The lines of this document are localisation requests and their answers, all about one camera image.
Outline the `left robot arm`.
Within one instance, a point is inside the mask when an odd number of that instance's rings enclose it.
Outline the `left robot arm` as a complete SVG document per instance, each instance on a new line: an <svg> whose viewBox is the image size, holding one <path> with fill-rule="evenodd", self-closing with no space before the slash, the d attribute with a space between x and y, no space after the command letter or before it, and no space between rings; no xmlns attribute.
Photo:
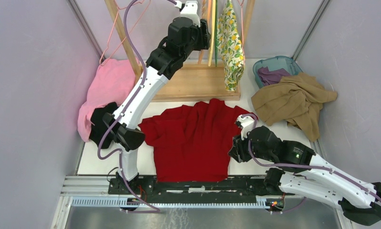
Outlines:
<svg viewBox="0 0 381 229"><path fill-rule="evenodd" d="M103 115L108 128L105 134L111 134L113 141L121 146L120 188L125 193L132 194L138 188L137 152L145 140L145 134L138 129L142 114L158 91L183 67L191 52L209 49L210 39L206 19L198 24L187 17L173 19L167 36L150 53L139 81L126 100L112 114Z"/></svg>

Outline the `lemon print skirt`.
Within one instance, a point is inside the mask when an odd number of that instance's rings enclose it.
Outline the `lemon print skirt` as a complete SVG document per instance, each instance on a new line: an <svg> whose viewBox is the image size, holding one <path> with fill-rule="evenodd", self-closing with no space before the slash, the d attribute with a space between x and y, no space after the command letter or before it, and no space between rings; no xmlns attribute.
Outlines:
<svg viewBox="0 0 381 229"><path fill-rule="evenodd" d="M224 65L224 84L227 91L235 91L244 74L243 43L237 29L233 2L227 0L216 24L216 47Z"/></svg>

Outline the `red garment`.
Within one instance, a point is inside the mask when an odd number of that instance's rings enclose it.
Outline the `red garment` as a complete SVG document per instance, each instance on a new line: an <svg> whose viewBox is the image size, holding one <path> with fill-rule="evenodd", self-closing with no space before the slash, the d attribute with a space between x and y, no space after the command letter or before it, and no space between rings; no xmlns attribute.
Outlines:
<svg viewBox="0 0 381 229"><path fill-rule="evenodd" d="M211 99L182 105L145 118L139 124L153 147L158 182L219 182L228 177L235 124L247 110Z"/></svg>

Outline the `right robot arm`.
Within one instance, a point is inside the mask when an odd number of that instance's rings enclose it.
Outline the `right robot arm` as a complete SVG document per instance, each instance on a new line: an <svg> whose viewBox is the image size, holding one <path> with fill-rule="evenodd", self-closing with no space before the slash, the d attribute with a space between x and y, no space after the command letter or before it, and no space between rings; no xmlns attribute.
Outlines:
<svg viewBox="0 0 381 229"><path fill-rule="evenodd" d="M265 126L233 137L229 156L266 167L267 194L295 194L337 210L364 226L381 221L381 182L368 183L330 164L303 143L281 140Z"/></svg>

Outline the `yellow wooden hanger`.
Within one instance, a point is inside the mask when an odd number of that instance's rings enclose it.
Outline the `yellow wooden hanger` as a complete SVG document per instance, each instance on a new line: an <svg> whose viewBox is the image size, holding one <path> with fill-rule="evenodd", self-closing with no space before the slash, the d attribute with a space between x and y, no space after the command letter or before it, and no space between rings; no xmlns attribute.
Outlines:
<svg viewBox="0 0 381 229"><path fill-rule="evenodd" d="M208 50L207 65L211 66L214 51L214 35L215 35L215 18L216 18L216 0L204 0L202 3L202 18L210 20L211 39L210 48Z"/></svg>

